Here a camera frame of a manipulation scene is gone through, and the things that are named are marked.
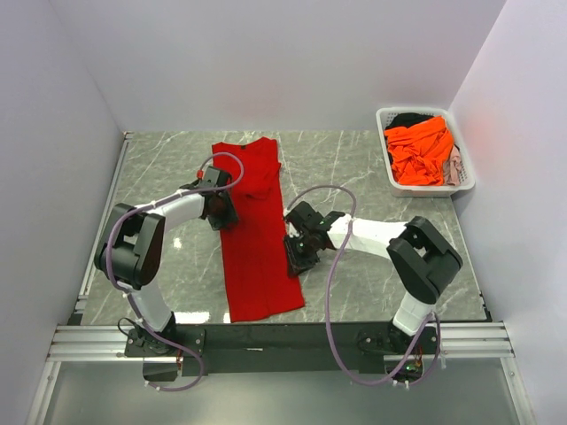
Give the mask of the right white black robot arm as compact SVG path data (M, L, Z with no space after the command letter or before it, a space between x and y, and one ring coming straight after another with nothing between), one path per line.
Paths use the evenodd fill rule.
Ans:
M361 348L374 353L408 353L420 342L419 327L462 268L456 249L427 219L384 222L345 212L323 216L302 201L284 213L290 233L283 238L288 275L297 277L319 262L319 251L343 248L392 262L404 297L384 336L364 336Z

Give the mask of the red t shirt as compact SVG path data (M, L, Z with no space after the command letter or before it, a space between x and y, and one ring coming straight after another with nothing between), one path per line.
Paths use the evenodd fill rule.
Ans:
M260 321L305 306L297 277L287 272L281 164L275 139L212 146L214 166L244 177L230 192L238 222L221 231L229 315L233 322Z

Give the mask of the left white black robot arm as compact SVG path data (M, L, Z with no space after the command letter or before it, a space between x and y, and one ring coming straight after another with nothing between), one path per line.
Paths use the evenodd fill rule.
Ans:
M145 205L115 205L94 254L94 266L131 304L145 344L156 355L171 353L177 344L174 312L155 282L167 232L190 220L206 220L212 230L238 221L230 189L239 182L215 166L198 172L194 182Z

